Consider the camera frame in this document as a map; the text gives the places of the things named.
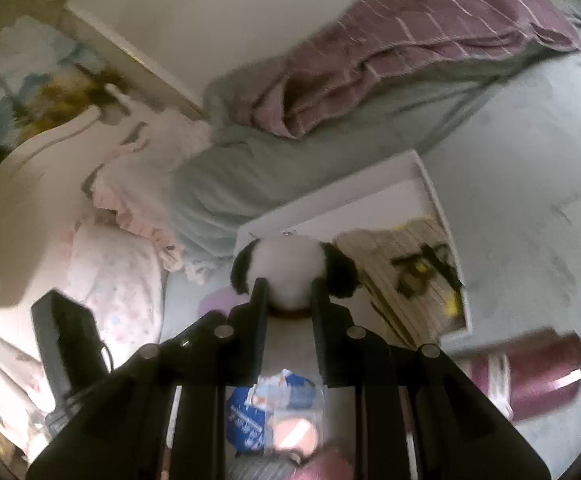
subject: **screw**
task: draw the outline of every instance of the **screw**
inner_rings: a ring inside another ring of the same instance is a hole
[[[426,344],[421,347],[421,353],[428,359],[436,359],[440,356],[441,350],[437,345]]]
[[[152,359],[153,357],[157,357],[158,353],[159,345],[156,345],[155,343],[148,343],[139,349],[139,355],[141,355],[144,359]]]
[[[215,337],[218,337],[219,339],[225,339],[232,336],[234,333],[235,329],[230,325],[219,325],[215,329]]]
[[[363,339],[366,337],[366,329],[362,326],[353,325],[346,331],[346,335],[350,339]]]

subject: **wall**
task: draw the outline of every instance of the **wall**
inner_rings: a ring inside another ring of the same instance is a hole
[[[218,75],[284,52],[352,0],[69,0],[68,9],[196,104]]]

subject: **light blue sheet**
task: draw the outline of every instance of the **light blue sheet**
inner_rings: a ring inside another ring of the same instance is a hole
[[[233,253],[240,225],[410,148],[425,152],[488,101],[502,82],[548,54],[512,62],[454,63],[384,86],[353,112],[302,140],[234,123],[227,103],[250,70],[216,81],[206,96],[214,146],[174,178],[173,229],[192,260]]]

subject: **black ears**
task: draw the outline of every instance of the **black ears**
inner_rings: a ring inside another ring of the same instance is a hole
[[[333,244],[321,243],[326,255],[326,286],[336,298],[350,298],[359,285],[357,267]]]
[[[233,262],[233,267],[230,269],[230,285],[232,285],[237,294],[248,294],[248,269],[250,269],[253,250],[257,242],[259,242],[259,239],[253,240],[239,251]]]

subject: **pink blanket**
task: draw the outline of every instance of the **pink blanket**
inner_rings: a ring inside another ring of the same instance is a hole
[[[238,122],[299,139],[354,108],[382,80],[440,62],[504,60],[535,42],[567,52],[574,27],[548,0],[358,0],[259,74]]]

